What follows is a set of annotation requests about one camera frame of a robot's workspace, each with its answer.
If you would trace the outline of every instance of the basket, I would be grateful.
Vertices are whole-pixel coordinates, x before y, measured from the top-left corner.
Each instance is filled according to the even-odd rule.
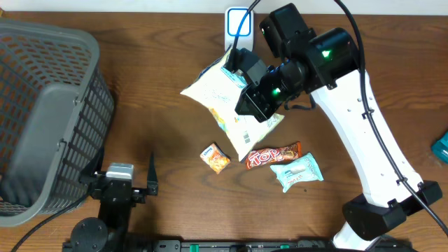
[[[0,226],[82,197],[114,104],[84,31],[0,19]]]

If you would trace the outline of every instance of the basket bottom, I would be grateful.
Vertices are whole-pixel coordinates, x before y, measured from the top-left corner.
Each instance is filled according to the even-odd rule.
[[[1,181],[5,202],[30,207],[37,200],[77,95],[78,87],[65,84],[50,84],[41,91]]]

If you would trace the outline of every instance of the white package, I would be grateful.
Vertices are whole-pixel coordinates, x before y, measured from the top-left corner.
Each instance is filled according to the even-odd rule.
[[[230,73],[223,66],[229,55],[216,60],[205,69],[199,78],[181,94],[207,107],[219,127],[227,134],[238,152],[239,161],[284,118],[275,113],[265,122],[258,122],[252,115],[238,115],[235,112],[242,89],[247,85],[243,77]]]

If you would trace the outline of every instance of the light blue candy wrapper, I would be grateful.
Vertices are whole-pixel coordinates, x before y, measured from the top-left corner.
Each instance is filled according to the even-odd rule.
[[[290,164],[271,165],[271,170],[277,175],[284,193],[297,182],[323,181],[321,170],[311,153]]]

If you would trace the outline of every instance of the wooden table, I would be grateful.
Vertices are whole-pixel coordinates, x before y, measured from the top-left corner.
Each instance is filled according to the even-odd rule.
[[[299,183],[282,193],[269,167],[246,171],[213,116],[179,94],[223,54],[223,15],[158,13],[6,13],[7,18],[90,32],[101,48],[101,70],[118,105],[106,140],[110,162],[136,166],[145,186],[150,153],[160,182],[157,197],[132,212],[130,231],[150,237],[198,239],[297,239],[331,237],[344,222],[342,205],[361,193],[354,165],[329,119],[315,111],[283,111],[285,120],[257,145],[301,141],[312,152],[324,182]],[[256,15],[258,23],[264,15]],[[351,32],[342,15],[305,15],[318,34],[333,27]],[[448,166],[431,144],[448,128],[448,17],[356,17],[365,43],[374,93],[403,153],[420,175],[448,192]],[[261,33],[255,52],[278,64]],[[199,158],[213,141],[234,162],[216,175]],[[448,222],[448,200],[433,206]],[[75,224],[96,216],[99,203],[42,227],[21,251],[60,251]],[[0,229],[0,251],[8,251],[45,216]],[[448,241],[424,211],[391,232],[422,251],[446,251]]]

